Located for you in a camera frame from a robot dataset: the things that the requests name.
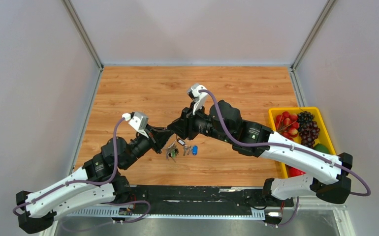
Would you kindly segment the keyring with key bunch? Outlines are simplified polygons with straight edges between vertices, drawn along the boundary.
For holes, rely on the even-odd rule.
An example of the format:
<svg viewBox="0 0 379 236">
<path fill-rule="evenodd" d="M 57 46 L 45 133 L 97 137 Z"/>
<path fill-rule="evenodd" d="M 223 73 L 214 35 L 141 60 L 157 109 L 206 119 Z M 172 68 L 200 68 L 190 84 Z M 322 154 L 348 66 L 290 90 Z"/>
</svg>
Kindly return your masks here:
<svg viewBox="0 0 379 236">
<path fill-rule="evenodd" d="M 165 149 L 165 153 L 166 153 L 167 160 L 172 160 L 175 162 L 177 156 L 179 155 L 179 149 L 175 143 L 172 143 Z"/>
</svg>

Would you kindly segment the key with blue tag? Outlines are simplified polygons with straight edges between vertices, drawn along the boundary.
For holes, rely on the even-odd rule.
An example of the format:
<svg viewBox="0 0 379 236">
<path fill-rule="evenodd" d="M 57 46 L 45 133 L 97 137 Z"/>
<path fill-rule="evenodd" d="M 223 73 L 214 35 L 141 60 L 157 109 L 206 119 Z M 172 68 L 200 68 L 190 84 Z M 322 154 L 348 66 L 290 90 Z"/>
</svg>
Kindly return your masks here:
<svg viewBox="0 0 379 236">
<path fill-rule="evenodd" d="M 198 146 L 190 146 L 188 149 L 188 155 L 197 155 L 198 153 Z"/>
</svg>

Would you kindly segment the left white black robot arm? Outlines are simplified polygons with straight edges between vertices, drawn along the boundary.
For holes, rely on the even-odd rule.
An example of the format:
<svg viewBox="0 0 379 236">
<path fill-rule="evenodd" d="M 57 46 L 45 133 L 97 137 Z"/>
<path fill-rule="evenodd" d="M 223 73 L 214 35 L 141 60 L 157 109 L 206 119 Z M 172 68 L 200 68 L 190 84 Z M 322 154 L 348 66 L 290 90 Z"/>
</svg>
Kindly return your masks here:
<svg viewBox="0 0 379 236">
<path fill-rule="evenodd" d="M 134 198 L 127 170 L 149 150 L 161 153 L 172 131 L 147 125 L 146 135 L 137 133 L 130 142 L 115 136 L 84 165 L 53 185 L 36 191 L 16 194 L 14 213 L 19 213 L 19 227 L 28 234 L 41 232 L 65 215 L 96 204 L 124 204 Z"/>
</svg>

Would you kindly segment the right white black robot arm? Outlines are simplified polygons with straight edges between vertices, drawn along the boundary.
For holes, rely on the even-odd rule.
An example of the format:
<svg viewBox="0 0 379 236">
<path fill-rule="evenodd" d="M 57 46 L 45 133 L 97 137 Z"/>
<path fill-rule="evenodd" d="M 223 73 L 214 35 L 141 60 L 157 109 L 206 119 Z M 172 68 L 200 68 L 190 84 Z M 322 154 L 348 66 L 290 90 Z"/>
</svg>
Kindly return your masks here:
<svg viewBox="0 0 379 236">
<path fill-rule="evenodd" d="M 265 125 L 242 119 L 240 110 L 224 100 L 218 107 L 219 111 L 212 106 L 209 114 L 204 108 L 184 108 L 167 128 L 181 139 L 193 140 L 202 134 L 231 144 L 239 154 L 272 159 L 304 171 L 296 177 L 266 179 L 262 199 L 268 205 L 300 196 L 316 196 L 333 204 L 347 200 L 351 179 L 345 169 L 352 167 L 351 155 L 330 155 L 291 141 Z"/>
</svg>

